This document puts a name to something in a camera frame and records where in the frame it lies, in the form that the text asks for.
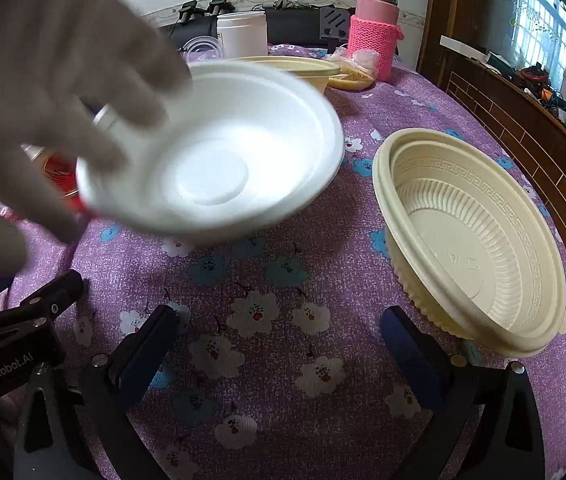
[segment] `pink thermos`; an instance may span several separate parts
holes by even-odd
[[[349,22],[348,53],[373,48],[379,54],[378,81],[387,81],[392,72],[396,42],[403,39],[396,25],[398,0],[357,0],[356,13]]]
[[[356,16],[361,20],[396,25],[399,17],[398,0],[357,0]]]

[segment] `clear plastic lid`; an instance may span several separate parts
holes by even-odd
[[[192,38],[183,45],[183,59],[187,64],[223,59],[223,57],[223,46],[217,38],[211,36]]]

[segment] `brown brick pattern panel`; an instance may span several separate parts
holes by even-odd
[[[452,71],[447,94],[479,121],[510,154],[534,184],[559,230],[566,248],[566,175],[543,149],[535,136],[517,123],[487,95]]]

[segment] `purple floral tablecloth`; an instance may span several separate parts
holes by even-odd
[[[172,479],[387,478],[431,416],[380,338],[387,306],[400,305],[450,354],[493,367],[508,362],[428,323],[393,274],[371,179],[374,153],[393,132],[440,130],[494,158],[546,217],[566,275],[566,251],[534,188],[443,92],[394,68],[389,84],[360,93],[328,89],[326,97],[346,135],[340,171],[304,211],[267,231],[198,248],[98,220],[77,247],[63,248],[38,226],[22,226],[31,267],[0,302],[15,306],[69,267],[90,281],[88,295],[56,321],[70,384],[82,364],[112,351],[157,304],[180,312],[176,350],[130,412]],[[555,480],[566,471],[566,334],[522,362],[540,412],[546,477]],[[89,420],[82,421],[102,474],[117,478]],[[444,478],[460,466],[477,421],[478,411]]]

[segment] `white flower print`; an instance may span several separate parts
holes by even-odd
[[[172,307],[178,312],[178,333],[184,334],[189,328],[189,320],[192,317],[192,311],[187,305],[181,305],[170,301],[167,306]]]
[[[552,480],[560,480],[566,475],[566,466],[565,468],[559,467],[558,470],[552,475]]]
[[[121,323],[119,325],[123,335],[133,334],[138,332],[147,318],[138,314],[137,311],[131,312],[122,311],[120,314]]]
[[[276,296],[252,290],[246,298],[237,298],[232,304],[234,311],[227,318],[227,326],[237,330],[241,337],[250,338],[256,332],[269,334],[272,321],[278,317]]]
[[[188,348],[194,368],[205,372],[210,379],[237,377],[239,366],[245,362],[245,355],[232,350],[232,343],[223,335],[203,334]]]
[[[383,398],[394,417],[412,418],[420,412],[420,405],[412,389],[406,384],[395,384],[391,395]]]
[[[170,444],[164,449],[154,450],[154,459],[171,480],[192,480],[198,465],[189,459],[189,453]]]
[[[230,415],[214,428],[214,436],[227,449],[242,449],[256,442],[256,420],[249,415]]]
[[[302,365],[301,374],[294,384],[310,398],[332,393],[336,385],[346,377],[343,361],[338,357],[329,359],[324,355],[313,363]]]
[[[538,195],[536,194],[532,186],[528,186],[527,184],[525,184],[523,186],[523,189],[525,189],[525,192],[527,193],[528,197],[530,197],[531,199],[538,198]]]
[[[326,306],[303,303],[292,311],[292,323],[309,335],[325,332],[330,327],[330,310]]]
[[[92,344],[92,335],[94,331],[89,317],[80,316],[79,319],[75,319],[72,329],[74,330],[76,342],[79,345],[87,347]]]
[[[350,139],[345,137],[345,150],[349,153],[359,152],[363,149],[360,139]]]
[[[182,242],[177,238],[163,238],[163,245],[160,247],[162,251],[170,258],[184,258],[191,253],[194,246],[187,242]]]
[[[372,133],[369,134],[369,136],[374,140],[385,140],[385,137],[383,137],[378,130],[372,130]]]

